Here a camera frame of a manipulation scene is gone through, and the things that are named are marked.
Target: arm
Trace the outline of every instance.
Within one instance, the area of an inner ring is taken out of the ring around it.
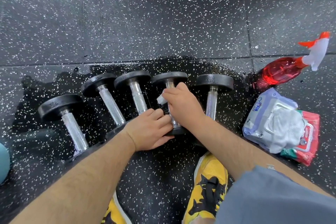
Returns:
[[[69,170],[11,223],[100,223],[132,154],[173,138],[164,136],[173,128],[170,121],[161,109],[142,113]]]
[[[165,89],[163,97],[168,101],[170,113],[182,126],[187,128],[225,166],[235,180],[252,170],[256,165],[274,165],[294,182],[323,195],[330,196],[321,188],[284,165],[263,150],[235,135],[206,116],[196,97],[184,83],[176,88]]]

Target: shoe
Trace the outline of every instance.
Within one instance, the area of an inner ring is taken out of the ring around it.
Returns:
[[[182,224],[188,224],[198,216],[215,219],[228,187],[228,171],[207,152],[196,166],[194,183]]]
[[[113,198],[108,204],[108,209],[104,215],[102,224],[132,224],[131,220],[128,218],[124,210],[121,208],[117,194],[114,192]]]

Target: teal object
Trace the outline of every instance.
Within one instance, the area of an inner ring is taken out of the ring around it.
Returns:
[[[7,148],[0,143],[0,184],[4,182],[11,167],[11,158]]]

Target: hand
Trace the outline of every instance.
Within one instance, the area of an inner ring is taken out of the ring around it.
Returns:
[[[121,133],[132,139],[136,151],[141,151],[154,149],[174,138],[164,136],[172,129],[171,118],[162,109],[148,109],[126,124]]]
[[[162,96],[168,101],[170,114],[190,132],[205,117],[196,97],[183,82],[180,82],[175,88],[165,89]]]

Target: speckled rubber flooring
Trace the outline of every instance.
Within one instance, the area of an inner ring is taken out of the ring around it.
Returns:
[[[37,107],[47,99],[81,94],[82,83],[103,72],[183,71],[191,88],[199,74],[229,74],[234,90],[219,96],[217,120],[240,133],[255,98],[249,75],[279,56],[306,54],[296,42],[325,30],[334,35],[335,21],[336,0],[0,0],[0,142],[12,158],[0,186],[0,223],[8,223],[52,184],[62,160],[74,152],[62,121],[40,122]],[[278,87],[301,110],[321,115],[312,165],[283,162],[333,195],[335,54],[332,37],[317,72],[306,69]],[[156,108],[158,90],[147,85],[144,92],[148,107]],[[204,105],[206,92],[194,92]],[[135,116],[129,95],[125,99],[125,92],[116,91],[113,96],[126,120]],[[83,100],[83,111],[74,115],[91,146],[114,123],[100,98]],[[180,223],[195,165],[206,151],[194,140],[180,136],[134,154],[117,188],[134,223]]]

